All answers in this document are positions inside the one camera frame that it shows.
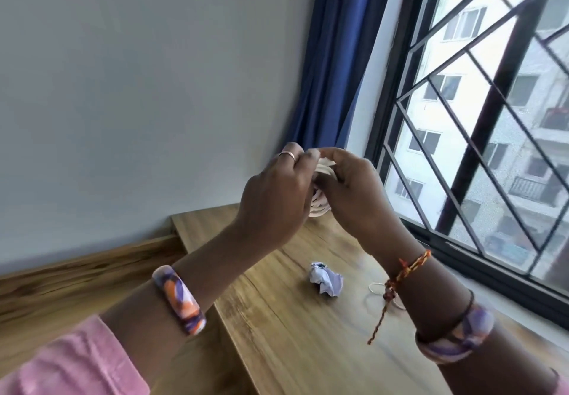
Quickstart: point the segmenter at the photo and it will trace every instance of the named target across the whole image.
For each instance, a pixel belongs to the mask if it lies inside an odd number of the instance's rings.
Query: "wooden desk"
[[[233,205],[172,218],[192,252],[235,213]],[[344,276],[338,298],[309,283],[314,261]],[[326,214],[240,276],[215,307],[260,394],[450,394],[416,348],[405,312],[389,312],[366,344],[383,306],[367,286],[384,280],[377,262]]]

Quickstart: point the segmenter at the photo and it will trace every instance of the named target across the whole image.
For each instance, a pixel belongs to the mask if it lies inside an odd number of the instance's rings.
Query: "bangle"
[[[161,266],[153,272],[152,279],[164,292],[184,330],[190,335],[199,334],[207,322],[205,315],[175,270],[168,265]]]
[[[433,362],[444,365],[458,362],[479,348],[494,328],[494,314],[472,301],[463,319],[444,337],[424,343],[415,334],[417,347]]]
[[[411,263],[410,265],[408,265],[405,260],[399,259],[399,262],[401,263],[403,269],[401,270],[401,272],[399,272],[399,274],[395,277],[395,279],[388,279],[385,283],[385,293],[383,294],[383,298],[385,299],[385,305],[383,306],[383,310],[381,311],[380,321],[375,326],[372,337],[367,341],[368,345],[374,341],[377,331],[380,329],[381,323],[383,322],[383,319],[385,317],[385,313],[388,312],[388,306],[393,301],[393,299],[395,299],[395,291],[397,289],[397,286],[401,283],[401,281],[407,278],[411,272],[423,266],[430,256],[431,256],[431,251],[426,250],[422,255],[419,256],[417,260],[415,260],[415,262]]]

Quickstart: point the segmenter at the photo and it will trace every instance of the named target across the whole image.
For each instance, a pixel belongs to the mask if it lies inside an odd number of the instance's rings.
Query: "grey wall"
[[[294,106],[312,0],[0,0],[0,272],[237,202]]]

